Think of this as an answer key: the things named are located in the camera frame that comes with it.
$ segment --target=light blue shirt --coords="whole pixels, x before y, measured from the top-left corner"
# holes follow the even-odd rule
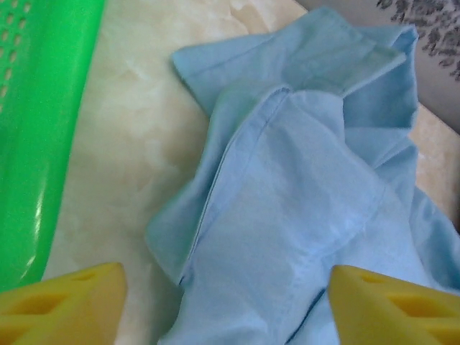
[[[323,8],[173,55],[210,127],[147,230],[184,289],[160,344],[338,344],[324,291],[339,264],[460,289],[459,237],[415,187],[415,41]]]

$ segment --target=marble surface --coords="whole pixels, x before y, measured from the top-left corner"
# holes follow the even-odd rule
[[[148,220],[189,180],[207,121],[175,76],[180,47],[279,29],[305,13],[293,0],[110,0],[70,157],[45,277],[122,262],[129,294],[116,344],[151,344],[180,303],[144,243]],[[460,138],[422,110],[418,184],[458,213]]]
[[[460,229],[460,136],[420,106],[411,138],[418,145],[417,185]]]

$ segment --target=basket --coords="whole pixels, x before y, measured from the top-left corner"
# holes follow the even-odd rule
[[[104,0],[0,0],[0,291],[41,279]]]

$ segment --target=patterned fabric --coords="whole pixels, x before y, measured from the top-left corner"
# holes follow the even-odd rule
[[[439,65],[460,82],[460,0],[378,0],[377,7],[394,11],[392,22],[414,24],[422,51],[442,58]]]

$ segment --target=beige marble countertop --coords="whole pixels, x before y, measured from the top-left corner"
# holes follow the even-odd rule
[[[145,226],[195,171],[206,116],[175,76],[186,45],[268,32],[305,13],[293,0],[110,0],[70,157],[45,277],[121,262],[129,292],[116,344],[151,344],[180,303],[148,252]],[[460,137],[422,110],[418,184],[458,215]]]
[[[417,186],[460,229],[460,136],[420,106],[411,138],[418,145]]]

